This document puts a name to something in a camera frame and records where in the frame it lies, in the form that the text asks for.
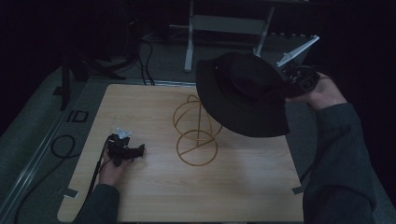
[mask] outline hat brim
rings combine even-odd
[[[214,60],[197,64],[196,89],[204,109],[225,128],[249,137],[275,137],[289,133],[285,105],[267,103],[254,107],[235,104],[217,83]]]

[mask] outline gold wire frame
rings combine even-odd
[[[195,105],[192,106],[192,107],[190,107],[190,108],[187,109],[186,111],[184,111],[184,112],[178,117],[178,119],[177,119],[177,118],[176,118],[177,111],[178,111],[180,108],[182,108],[184,105],[188,105],[188,104],[195,104]],[[177,125],[179,124],[180,120],[181,120],[187,113],[191,112],[193,109],[196,109],[196,108],[198,108],[198,128],[197,128],[197,129],[191,129],[191,130],[188,130],[188,131],[186,131],[186,132],[182,132],[182,131],[177,127]],[[206,117],[207,117],[207,120],[208,120],[208,123],[209,123],[209,130],[208,130],[208,131],[202,130],[202,127],[201,127],[202,109],[203,109],[203,106],[202,106],[202,103],[201,103],[200,99],[199,99],[197,96],[195,96],[195,95],[190,95],[190,96],[187,98],[187,102],[184,103],[184,104],[182,104],[182,105],[180,105],[180,106],[175,110],[174,115],[173,115],[173,124],[174,124],[174,127],[175,127],[175,129],[180,133],[180,137],[179,137],[178,140],[177,140],[177,155],[180,157],[180,159],[181,159],[182,161],[184,161],[185,163],[187,163],[188,165],[191,165],[191,166],[204,166],[204,165],[209,164],[210,162],[212,162],[212,161],[216,158],[216,156],[217,156],[217,154],[218,154],[218,149],[219,149],[218,142],[216,141],[216,138],[215,138],[215,137],[216,137],[216,135],[218,135],[218,134],[220,133],[220,131],[221,131],[221,129],[222,129],[222,126],[220,125],[218,131],[215,132],[215,133],[213,133],[212,118],[210,117],[210,115],[209,115],[207,112],[205,112]],[[197,137],[188,136],[189,133],[197,133]],[[206,134],[206,135],[207,135],[207,138],[203,138],[203,137],[201,136],[201,133]],[[181,152],[181,151],[180,151],[180,148],[179,148],[179,144],[180,144],[180,140],[181,140],[182,138],[184,138],[184,137],[187,138],[187,139],[189,139],[189,140],[191,140],[191,141],[196,141],[196,146],[195,146],[195,147],[192,147],[192,148],[189,148],[189,149],[187,149],[187,150]],[[193,163],[193,162],[187,161],[185,158],[183,158],[183,155],[184,155],[184,154],[189,153],[189,152],[192,152],[193,150],[198,149],[199,147],[205,146],[206,144],[209,144],[209,143],[211,143],[211,142],[214,142],[214,143],[215,143],[215,149],[214,149],[215,152],[214,152],[214,154],[213,154],[213,157],[210,158],[209,161],[202,162],[202,163]]]

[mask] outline hat stand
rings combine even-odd
[[[197,120],[197,128],[196,129],[189,129],[187,131],[182,131],[179,126],[181,121],[183,119],[186,119],[187,117],[191,118],[191,114],[194,112],[196,113],[198,110],[198,120]],[[173,124],[175,129],[180,133],[180,137],[177,140],[177,155],[180,157],[182,161],[187,163],[188,165],[191,166],[204,166],[212,162],[217,154],[218,154],[218,143],[216,141],[216,135],[219,134],[219,132],[222,129],[222,126],[219,126],[219,129],[214,132],[214,127],[213,127],[213,121],[212,118],[209,116],[209,114],[205,111],[205,116],[207,118],[207,124],[208,124],[208,130],[203,130],[203,119],[202,119],[202,114],[203,110],[205,110],[202,106],[202,103],[200,99],[195,96],[195,95],[190,95],[187,98],[187,102],[180,105],[174,112],[173,115]],[[180,142],[182,139],[186,139],[188,141],[194,142],[194,144],[191,144],[192,147],[187,147],[184,148],[182,151]],[[202,147],[207,147],[208,144],[214,145],[213,148],[210,149],[210,151],[213,153],[211,157],[209,157],[208,160],[203,160],[200,162],[193,161],[194,157],[192,159],[188,159],[188,153],[197,153],[197,150],[200,150]]]

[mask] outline black hat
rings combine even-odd
[[[207,113],[225,128],[249,137],[289,132],[284,98],[268,97],[283,85],[275,68],[253,54],[230,52],[197,64],[196,88]]]

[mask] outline sleeve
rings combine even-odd
[[[119,203],[120,193],[116,188],[105,184],[97,185],[73,223],[116,224]]]
[[[375,223],[372,166],[351,104],[319,110],[318,149],[304,191],[304,223]]]

